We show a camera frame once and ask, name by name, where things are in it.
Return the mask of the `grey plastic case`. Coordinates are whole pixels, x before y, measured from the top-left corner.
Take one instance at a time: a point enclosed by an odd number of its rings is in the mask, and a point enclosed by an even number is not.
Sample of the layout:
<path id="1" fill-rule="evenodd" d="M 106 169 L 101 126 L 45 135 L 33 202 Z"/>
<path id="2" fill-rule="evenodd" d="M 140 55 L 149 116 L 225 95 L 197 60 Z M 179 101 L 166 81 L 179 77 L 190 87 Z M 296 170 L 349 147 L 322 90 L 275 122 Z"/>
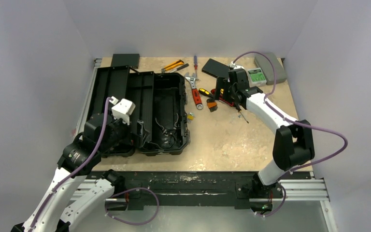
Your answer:
<path id="1" fill-rule="evenodd" d="M 277 84 L 285 82 L 287 80 L 287 74 L 276 55 L 271 52 L 264 53 L 264 55 L 268 59 L 266 59 L 263 55 L 257 54 L 254 56 L 254 63 L 262 70 L 266 79 L 266 85 L 274 84 L 274 73 L 276 74 Z"/>

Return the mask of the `yellow utility knife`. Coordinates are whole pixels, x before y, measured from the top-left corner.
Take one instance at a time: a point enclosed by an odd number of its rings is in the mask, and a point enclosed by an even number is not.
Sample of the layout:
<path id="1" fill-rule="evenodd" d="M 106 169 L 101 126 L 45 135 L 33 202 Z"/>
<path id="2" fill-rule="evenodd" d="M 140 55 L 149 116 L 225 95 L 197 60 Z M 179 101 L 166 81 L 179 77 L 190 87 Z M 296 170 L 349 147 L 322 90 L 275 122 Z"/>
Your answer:
<path id="1" fill-rule="evenodd" d="M 178 67 L 178 66 L 181 66 L 181 65 L 183 65 L 183 64 L 184 64 L 184 62 L 183 62 L 181 59 L 179 59 L 179 60 L 177 60 L 177 61 L 175 61 L 175 62 L 173 62 L 173 63 L 171 63 L 171 64 L 169 64 L 169 65 L 164 66 L 164 67 L 161 69 L 161 72 L 162 72 L 162 73 L 165 73 L 166 71 L 172 70 L 172 69 L 174 69 L 174 68 L 176 68 L 176 67 Z"/>

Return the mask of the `black handled pliers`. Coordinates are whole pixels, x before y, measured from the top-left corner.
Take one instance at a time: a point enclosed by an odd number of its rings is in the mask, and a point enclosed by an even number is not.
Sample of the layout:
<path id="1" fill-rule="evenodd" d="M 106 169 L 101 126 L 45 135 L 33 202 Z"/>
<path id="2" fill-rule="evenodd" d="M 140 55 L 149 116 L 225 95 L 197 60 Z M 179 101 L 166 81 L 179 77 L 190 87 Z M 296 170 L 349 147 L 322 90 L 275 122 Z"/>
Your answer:
<path id="1" fill-rule="evenodd" d="M 157 118 L 155 118 L 155 122 L 159 126 L 159 128 L 162 130 L 163 135 L 166 136 L 166 137 L 171 137 L 175 142 L 177 141 L 176 132 L 177 132 L 177 127 L 178 127 L 178 121 L 179 121 L 179 115 L 177 114 L 177 118 L 176 118 L 176 120 L 173 124 L 173 128 L 169 129 L 167 127 L 162 126 L 158 122 Z"/>

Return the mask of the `black orange hex key holder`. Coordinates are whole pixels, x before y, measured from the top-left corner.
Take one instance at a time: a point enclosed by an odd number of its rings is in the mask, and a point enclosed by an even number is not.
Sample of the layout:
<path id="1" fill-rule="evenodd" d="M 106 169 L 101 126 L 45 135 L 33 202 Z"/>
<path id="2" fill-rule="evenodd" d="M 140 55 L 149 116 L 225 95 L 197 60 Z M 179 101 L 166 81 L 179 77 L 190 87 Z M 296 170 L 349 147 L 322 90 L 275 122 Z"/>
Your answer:
<path id="1" fill-rule="evenodd" d="M 207 103 L 207 107 L 208 107 L 208 109 L 210 110 L 211 113 L 218 109 L 218 106 L 217 106 L 217 103 L 216 103 L 215 99 L 208 98 L 206 103 Z"/>

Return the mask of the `black network switch box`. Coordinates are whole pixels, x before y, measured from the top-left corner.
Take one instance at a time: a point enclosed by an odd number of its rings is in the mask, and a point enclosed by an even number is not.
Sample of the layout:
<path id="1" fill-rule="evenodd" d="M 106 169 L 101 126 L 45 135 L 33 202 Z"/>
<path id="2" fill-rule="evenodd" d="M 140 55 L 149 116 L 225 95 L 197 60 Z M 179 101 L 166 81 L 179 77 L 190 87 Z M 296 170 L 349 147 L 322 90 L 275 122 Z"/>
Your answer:
<path id="1" fill-rule="evenodd" d="M 140 63 L 140 54 L 113 54 L 111 67 L 129 66 L 137 69 Z"/>

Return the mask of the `aluminium rail frame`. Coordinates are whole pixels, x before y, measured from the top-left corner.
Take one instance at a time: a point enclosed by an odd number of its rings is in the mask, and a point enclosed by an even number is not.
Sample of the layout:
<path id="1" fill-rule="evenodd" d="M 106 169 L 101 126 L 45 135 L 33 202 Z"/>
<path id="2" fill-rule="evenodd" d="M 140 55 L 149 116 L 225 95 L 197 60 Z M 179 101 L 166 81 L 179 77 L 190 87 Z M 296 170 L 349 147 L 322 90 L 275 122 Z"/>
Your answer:
<path id="1" fill-rule="evenodd" d="M 271 211 L 266 212 L 264 208 L 255 216 L 265 219 L 275 216 L 283 209 L 287 203 L 293 202 L 313 202 L 322 210 L 322 221 L 327 226 L 329 232 L 337 232 L 338 226 L 334 219 L 333 211 L 330 205 L 330 197 L 323 179 L 285 179 L 276 183 L 276 193 L 281 194 L 277 198 L 276 194 L 269 194 L 268 198 L 251 198 L 250 203 L 273 203 Z"/>

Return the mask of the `red handled adjustable wrench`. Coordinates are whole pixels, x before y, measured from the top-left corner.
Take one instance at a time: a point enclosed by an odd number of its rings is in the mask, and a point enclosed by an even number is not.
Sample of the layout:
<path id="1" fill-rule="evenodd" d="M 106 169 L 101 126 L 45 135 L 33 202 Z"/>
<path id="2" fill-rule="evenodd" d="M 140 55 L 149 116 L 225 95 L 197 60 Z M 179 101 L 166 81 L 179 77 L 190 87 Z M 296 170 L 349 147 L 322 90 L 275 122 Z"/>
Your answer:
<path id="1" fill-rule="evenodd" d="M 197 89 L 197 78 L 196 78 L 196 75 L 193 73 L 192 75 L 190 75 L 188 72 L 185 74 L 185 79 L 189 82 L 190 84 L 190 87 L 191 87 L 191 93 L 192 93 L 192 98 L 194 100 L 194 103 L 196 105 L 196 108 L 198 110 L 202 110 L 203 109 L 203 103 L 201 101 L 201 98 L 200 98 L 200 94 L 199 94 L 199 91 Z"/>

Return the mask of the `red blue screwdriver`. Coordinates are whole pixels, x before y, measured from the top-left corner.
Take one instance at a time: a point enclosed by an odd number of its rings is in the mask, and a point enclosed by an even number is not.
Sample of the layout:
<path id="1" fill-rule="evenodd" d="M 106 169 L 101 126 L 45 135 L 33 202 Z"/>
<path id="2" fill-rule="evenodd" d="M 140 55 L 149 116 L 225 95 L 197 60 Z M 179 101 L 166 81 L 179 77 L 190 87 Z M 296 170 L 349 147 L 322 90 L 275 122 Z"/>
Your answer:
<path id="1" fill-rule="evenodd" d="M 198 58 L 196 55 L 193 56 L 193 61 L 194 61 L 194 70 L 197 71 L 198 69 Z"/>

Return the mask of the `black flat box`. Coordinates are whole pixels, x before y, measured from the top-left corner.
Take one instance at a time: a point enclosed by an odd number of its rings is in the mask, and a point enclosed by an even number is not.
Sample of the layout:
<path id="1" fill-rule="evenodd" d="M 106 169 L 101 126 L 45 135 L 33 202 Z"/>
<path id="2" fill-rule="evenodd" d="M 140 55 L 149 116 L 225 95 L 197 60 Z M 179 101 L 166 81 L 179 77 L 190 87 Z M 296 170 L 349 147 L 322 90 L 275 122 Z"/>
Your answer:
<path id="1" fill-rule="evenodd" d="M 229 66 L 210 58 L 202 67 L 201 71 L 214 78 L 228 78 Z"/>

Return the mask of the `green labelled clear box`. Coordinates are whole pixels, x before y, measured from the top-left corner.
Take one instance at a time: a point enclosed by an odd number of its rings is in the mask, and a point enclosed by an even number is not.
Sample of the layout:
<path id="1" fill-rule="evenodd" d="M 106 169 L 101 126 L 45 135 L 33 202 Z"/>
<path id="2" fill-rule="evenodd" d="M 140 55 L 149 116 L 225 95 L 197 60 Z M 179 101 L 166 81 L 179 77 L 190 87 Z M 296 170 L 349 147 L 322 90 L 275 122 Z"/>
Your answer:
<path id="1" fill-rule="evenodd" d="M 247 72 L 250 87 L 262 87 L 266 85 L 267 80 L 261 68 L 250 69 Z"/>

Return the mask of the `black yellow stubby screwdriver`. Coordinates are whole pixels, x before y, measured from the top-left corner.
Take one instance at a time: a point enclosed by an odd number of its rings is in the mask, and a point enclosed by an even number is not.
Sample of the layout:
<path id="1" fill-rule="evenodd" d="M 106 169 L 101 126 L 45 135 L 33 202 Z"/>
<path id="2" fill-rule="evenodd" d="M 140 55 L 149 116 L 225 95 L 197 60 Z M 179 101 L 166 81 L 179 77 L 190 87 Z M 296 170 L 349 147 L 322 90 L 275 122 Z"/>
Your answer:
<path id="1" fill-rule="evenodd" d="M 209 91 L 207 91 L 206 89 L 203 89 L 203 88 L 199 88 L 198 89 L 198 92 L 203 95 L 203 96 L 206 96 L 208 98 L 214 98 L 214 95 L 212 93 L 210 93 Z"/>

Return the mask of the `black plastic toolbox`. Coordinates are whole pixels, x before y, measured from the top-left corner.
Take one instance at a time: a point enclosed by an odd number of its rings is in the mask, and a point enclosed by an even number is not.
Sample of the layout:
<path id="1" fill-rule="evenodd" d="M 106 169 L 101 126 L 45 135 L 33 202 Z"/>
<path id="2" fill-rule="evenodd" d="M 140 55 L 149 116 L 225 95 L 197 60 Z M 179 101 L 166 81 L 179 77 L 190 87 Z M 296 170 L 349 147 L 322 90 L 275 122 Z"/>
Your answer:
<path id="1" fill-rule="evenodd" d="M 103 157 L 129 157 L 135 152 L 147 156 L 160 154 L 180 155 L 189 144 L 185 105 L 185 78 L 179 73 L 139 72 L 128 66 L 98 68 L 89 101 L 87 117 L 102 113 L 107 97 L 127 99 L 136 107 L 130 116 L 130 135 L 133 147 L 116 147 L 105 152 Z M 179 115 L 175 142 L 163 135 L 155 122 L 169 129 Z M 137 120 L 143 120 L 147 129 L 144 145 L 138 143 Z"/>

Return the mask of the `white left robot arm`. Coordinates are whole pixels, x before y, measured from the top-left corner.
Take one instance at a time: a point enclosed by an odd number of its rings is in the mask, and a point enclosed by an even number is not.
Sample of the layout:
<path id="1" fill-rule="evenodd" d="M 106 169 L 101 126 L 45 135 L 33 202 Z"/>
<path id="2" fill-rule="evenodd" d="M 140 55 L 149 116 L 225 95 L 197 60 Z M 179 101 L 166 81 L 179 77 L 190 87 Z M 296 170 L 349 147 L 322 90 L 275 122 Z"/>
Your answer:
<path id="1" fill-rule="evenodd" d="M 73 203 L 78 187 L 86 180 L 101 155 L 126 138 L 129 113 L 103 113 L 85 124 L 85 129 L 66 146 L 54 177 L 32 215 L 12 227 L 13 232 L 71 232 L 97 205 L 108 197 L 127 196 L 125 178 L 105 171 L 95 185 Z"/>

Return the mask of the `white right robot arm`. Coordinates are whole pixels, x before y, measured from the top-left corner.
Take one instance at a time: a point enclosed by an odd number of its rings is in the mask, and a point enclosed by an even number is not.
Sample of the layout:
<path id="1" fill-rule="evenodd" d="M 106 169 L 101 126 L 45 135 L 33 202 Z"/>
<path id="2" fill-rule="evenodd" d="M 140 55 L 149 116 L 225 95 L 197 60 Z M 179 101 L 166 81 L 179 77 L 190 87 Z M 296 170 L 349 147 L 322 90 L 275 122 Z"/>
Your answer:
<path id="1" fill-rule="evenodd" d="M 253 177 L 256 196 L 265 196 L 287 171 L 314 159 L 310 123 L 291 117 L 268 100 L 260 88 L 250 87 L 245 69 L 229 70 L 228 77 L 218 77 L 214 97 L 253 113 L 274 134 L 272 160 Z"/>

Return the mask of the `red black handled tool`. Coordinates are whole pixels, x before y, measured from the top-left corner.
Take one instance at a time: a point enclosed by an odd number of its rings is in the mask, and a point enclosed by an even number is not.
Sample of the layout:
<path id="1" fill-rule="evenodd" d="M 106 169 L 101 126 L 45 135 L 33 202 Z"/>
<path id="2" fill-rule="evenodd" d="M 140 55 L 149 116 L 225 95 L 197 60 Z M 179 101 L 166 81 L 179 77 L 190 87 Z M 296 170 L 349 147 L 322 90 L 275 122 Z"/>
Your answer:
<path id="1" fill-rule="evenodd" d="M 215 95 L 215 92 L 216 92 L 215 89 L 212 89 L 212 90 L 211 90 L 211 93 L 212 93 L 213 95 Z M 220 95 L 219 95 L 218 100 L 221 101 L 222 103 L 225 103 L 225 104 L 229 105 L 230 107 L 234 107 L 234 103 L 233 103 L 233 102 L 228 102 L 228 101 L 226 101 L 226 100 L 223 98 L 223 93 L 224 93 L 224 90 L 223 90 L 223 89 L 220 89 Z"/>

